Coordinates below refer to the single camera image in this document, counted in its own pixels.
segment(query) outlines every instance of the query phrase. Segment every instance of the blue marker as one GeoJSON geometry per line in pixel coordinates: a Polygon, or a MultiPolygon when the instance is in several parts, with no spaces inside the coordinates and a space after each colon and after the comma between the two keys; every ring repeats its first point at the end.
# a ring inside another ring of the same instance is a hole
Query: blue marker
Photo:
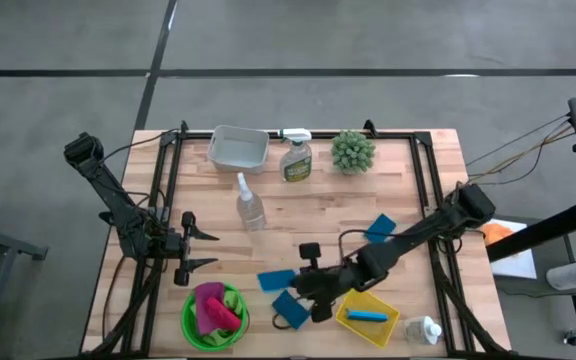
{"type": "Polygon", "coordinates": [[[384,313],[376,313],[371,311],[356,311],[346,309],[346,317],[348,318],[348,320],[372,321],[372,322],[388,321],[388,315],[384,313]]]}

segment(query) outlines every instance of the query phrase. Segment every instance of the bottle label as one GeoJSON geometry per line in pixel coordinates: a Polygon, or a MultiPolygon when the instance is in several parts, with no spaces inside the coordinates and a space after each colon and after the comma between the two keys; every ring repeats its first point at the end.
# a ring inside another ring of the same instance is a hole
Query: bottle label
{"type": "Polygon", "coordinates": [[[303,180],[310,175],[312,169],[312,157],[292,163],[284,168],[284,179],[289,182],[303,180]]]}

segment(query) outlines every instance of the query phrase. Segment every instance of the white spray nozzle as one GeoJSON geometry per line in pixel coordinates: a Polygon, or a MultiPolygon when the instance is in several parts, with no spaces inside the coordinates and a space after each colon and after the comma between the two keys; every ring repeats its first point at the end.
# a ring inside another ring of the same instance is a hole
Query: white spray nozzle
{"type": "Polygon", "coordinates": [[[312,134],[310,131],[299,128],[299,129],[281,129],[277,131],[277,134],[282,139],[288,139],[292,142],[304,142],[312,140],[312,134]]]}
{"type": "Polygon", "coordinates": [[[244,178],[244,173],[237,174],[237,180],[239,181],[239,197],[243,201],[252,200],[252,191],[248,188],[246,184],[246,178],[244,178]]]}

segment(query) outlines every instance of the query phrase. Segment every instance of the green bowl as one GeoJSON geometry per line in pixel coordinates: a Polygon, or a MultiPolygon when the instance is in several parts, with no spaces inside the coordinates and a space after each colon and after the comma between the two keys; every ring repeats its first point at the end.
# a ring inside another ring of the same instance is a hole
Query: green bowl
{"type": "Polygon", "coordinates": [[[225,343],[219,346],[213,346],[204,342],[202,336],[199,335],[199,331],[197,330],[197,318],[195,315],[193,315],[192,311],[190,311],[190,307],[195,304],[194,291],[190,294],[190,296],[188,296],[186,302],[184,303],[184,307],[181,309],[181,331],[183,332],[186,340],[188,340],[192,346],[201,351],[215,352],[227,349],[232,344],[241,339],[241,337],[246,332],[246,328],[248,327],[248,321],[250,321],[250,318],[248,317],[248,309],[246,308],[244,297],[234,286],[224,283],[224,287],[227,290],[234,291],[237,296],[239,296],[239,301],[241,301],[243,304],[243,311],[241,313],[241,327],[225,343]]]}

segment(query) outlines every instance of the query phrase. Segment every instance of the orange object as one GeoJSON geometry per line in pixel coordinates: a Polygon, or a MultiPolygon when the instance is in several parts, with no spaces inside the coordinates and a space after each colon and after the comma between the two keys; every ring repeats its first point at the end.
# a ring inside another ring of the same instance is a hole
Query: orange object
{"type": "Polygon", "coordinates": [[[514,231],[499,224],[486,224],[481,227],[481,231],[483,231],[486,235],[486,238],[484,239],[486,246],[492,245],[497,241],[505,238],[506,236],[510,236],[514,233],[514,231]]]}

